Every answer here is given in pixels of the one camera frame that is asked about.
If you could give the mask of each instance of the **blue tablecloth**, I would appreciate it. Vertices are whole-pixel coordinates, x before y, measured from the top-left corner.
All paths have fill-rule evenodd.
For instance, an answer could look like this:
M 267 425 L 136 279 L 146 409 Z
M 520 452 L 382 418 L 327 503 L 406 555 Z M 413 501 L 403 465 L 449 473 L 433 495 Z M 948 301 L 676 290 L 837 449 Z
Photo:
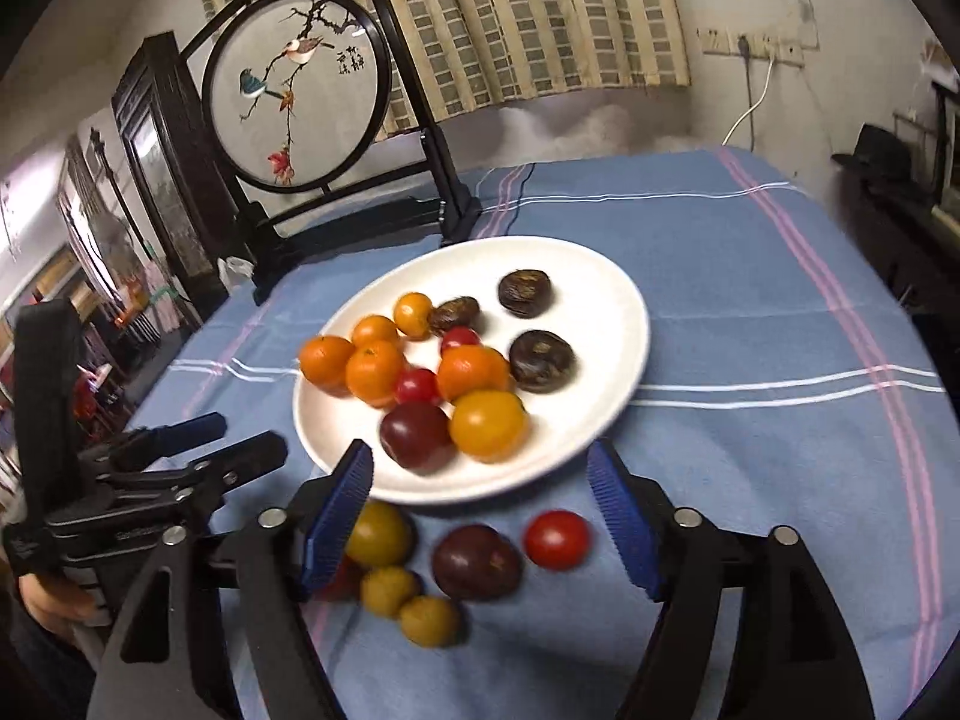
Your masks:
M 643 384 L 610 435 L 632 471 L 718 526 L 802 534 L 850 627 L 877 717 L 898 717 L 960 626 L 960 442 L 949 401 L 909 320 L 800 187 L 722 149 L 497 169 L 466 176 L 486 208 L 477 237 L 524 234 L 594 248 L 640 286 L 653 324 Z M 301 266 L 269 302 L 232 295 L 139 412 L 145 425 L 219 410 L 228 442 L 263 430 L 290 443 L 284 469 L 237 490 L 214 526 L 283 504 L 316 473 L 291 416 L 296 351 L 371 280 L 436 236 Z M 585 566 L 528 565 L 521 591 L 469 605 L 469 642 L 409 645 L 355 605 L 304 609 L 352 720 L 613 717 L 659 607 L 631 586 L 601 524 L 582 460 L 523 490 L 417 509 L 411 566 L 450 527 L 483 521 L 519 541 L 535 512 L 596 523 Z M 736 635 L 721 610 L 698 713 L 715 716 Z M 248 718 L 265 716 L 224 599 Z

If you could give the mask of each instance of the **electrical outlet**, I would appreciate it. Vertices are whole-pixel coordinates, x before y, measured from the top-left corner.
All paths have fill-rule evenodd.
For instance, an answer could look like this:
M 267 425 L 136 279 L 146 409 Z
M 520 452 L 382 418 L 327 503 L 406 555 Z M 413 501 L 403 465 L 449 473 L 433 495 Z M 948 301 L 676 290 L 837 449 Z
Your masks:
M 747 35 L 750 43 L 750 56 L 755 59 L 770 59 L 779 53 L 779 41 L 769 32 L 754 32 Z
M 704 28 L 697 30 L 700 38 L 700 47 L 704 53 L 730 56 L 730 35 L 726 29 Z
M 805 66 L 806 60 L 803 58 L 803 45 L 799 40 L 793 38 L 782 39 L 781 42 L 779 42 L 776 61 L 796 68 Z

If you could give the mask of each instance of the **bolt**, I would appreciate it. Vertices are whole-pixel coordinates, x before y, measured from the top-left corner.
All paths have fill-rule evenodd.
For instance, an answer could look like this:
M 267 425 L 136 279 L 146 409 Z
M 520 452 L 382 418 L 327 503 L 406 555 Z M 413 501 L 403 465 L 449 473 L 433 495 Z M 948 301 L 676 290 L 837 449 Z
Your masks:
M 673 518 L 680 528 L 697 528 L 704 521 L 697 509 L 677 509 L 673 512 Z
M 176 546 L 186 538 L 186 528 L 182 525 L 173 525 L 163 532 L 163 543 L 168 547 Z
M 283 509 L 264 509 L 256 521 L 261 528 L 277 528 L 287 521 L 287 512 Z
M 785 547 L 792 547 L 800 540 L 800 534 L 788 525 L 774 528 L 774 538 Z

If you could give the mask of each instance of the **white cable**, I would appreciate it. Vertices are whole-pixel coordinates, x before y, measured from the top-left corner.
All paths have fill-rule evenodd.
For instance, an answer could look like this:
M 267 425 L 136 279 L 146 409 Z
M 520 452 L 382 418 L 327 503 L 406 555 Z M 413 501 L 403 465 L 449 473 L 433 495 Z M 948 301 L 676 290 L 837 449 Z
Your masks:
M 750 114 L 752 114 L 752 112 L 754 112 L 755 110 L 757 110 L 757 108 L 760 108 L 760 105 L 763 103 L 763 100 L 765 100 L 765 98 L 767 97 L 767 92 L 770 90 L 770 76 L 772 76 L 772 75 L 774 74 L 774 63 L 775 63 L 775 62 L 776 62 L 776 57 L 775 57 L 775 56 L 771 56 L 771 57 L 770 57 L 770 69 L 767 71 L 767 83 L 766 83 L 766 85 L 763 87 L 763 94 L 760 95 L 760 99 L 757 100 L 757 104 L 755 104 L 754 107 L 752 107 L 752 108 L 751 108 L 750 110 L 748 110 L 743 116 L 741 116 L 739 119 L 736 120 L 736 124 L 733 124 L 733 127 L 731 128 L 731 131 L 727 133 L 726 138 L 723 138 L 723 145 L 724 145 L 724 146 L 726 146 L 726 144 L 730 142 L 730 138 L 733 138 L 733 133 L 736 132 L 736 129 L 737 129 L 738 127 L 740 127 L 741 124 L 743 124 L 744 119 L 746 119 L 748 116 L 750 116 Z

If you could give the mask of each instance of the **human hand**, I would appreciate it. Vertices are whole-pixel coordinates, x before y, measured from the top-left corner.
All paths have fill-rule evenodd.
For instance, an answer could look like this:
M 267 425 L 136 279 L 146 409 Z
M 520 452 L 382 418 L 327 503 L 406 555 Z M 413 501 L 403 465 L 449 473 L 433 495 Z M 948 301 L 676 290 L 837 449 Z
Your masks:
M 72 623 L 88 620 L 97 611 L 93 596 L 64 577 L 26 574 L 18 584 L 27 614 L 70 644 L 74 643 Z

